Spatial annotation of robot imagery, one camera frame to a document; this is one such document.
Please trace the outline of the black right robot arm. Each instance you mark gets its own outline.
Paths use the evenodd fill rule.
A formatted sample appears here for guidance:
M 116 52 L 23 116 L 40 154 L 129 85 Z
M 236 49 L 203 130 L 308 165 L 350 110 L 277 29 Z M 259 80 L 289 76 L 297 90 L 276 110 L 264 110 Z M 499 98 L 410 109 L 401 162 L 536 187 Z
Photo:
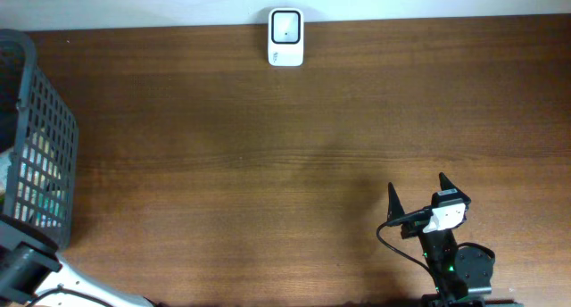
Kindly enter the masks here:
M 389 184 L 387 220 L 376 231 L 378 239 L 385 227 L 399 227 L 403 239 L 416 237 L 423 251 L 419 261 L 381 240 L 383 245 L 423 268 L 434 282 L 435 293 L 423 295 L 422 306 L 484 306 L 484 296 L 492 292 L 495 253 L 475 243 L 459 244 L 453 230 L 467 220 L 471 199 L 444 173 L 439 174 L 441 190 L 431 203 L 417 211 L 405 212 L 393 184 Z

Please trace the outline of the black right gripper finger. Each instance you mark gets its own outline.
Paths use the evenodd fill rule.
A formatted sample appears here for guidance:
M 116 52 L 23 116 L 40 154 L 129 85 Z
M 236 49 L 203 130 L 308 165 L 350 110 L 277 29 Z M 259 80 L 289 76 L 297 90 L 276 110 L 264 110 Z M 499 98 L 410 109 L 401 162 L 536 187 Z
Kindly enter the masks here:
M 387 219 L 397 220 L 405 215 L 405 211 L 401 205 L 400 198 L 397 195 L 392 182 L 388 183 L 387 190 L 388 190 Z
M 459 187 L 456 187 L 443 172 L 439 173 L 439 183 L 442 192 L 454 189 L 455 195 L 461 198 L 464 203 L 471 203 L 471 199 Z

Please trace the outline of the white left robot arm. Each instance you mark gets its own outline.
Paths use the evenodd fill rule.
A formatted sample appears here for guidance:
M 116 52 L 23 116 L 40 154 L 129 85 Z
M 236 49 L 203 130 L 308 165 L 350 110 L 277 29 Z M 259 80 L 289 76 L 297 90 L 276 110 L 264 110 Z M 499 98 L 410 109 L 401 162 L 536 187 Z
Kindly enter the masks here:
M 1 304 L 154 306 L 142 295 L 107 286 L 73 268 L 58 245 L 30 225 L 1 216 Z

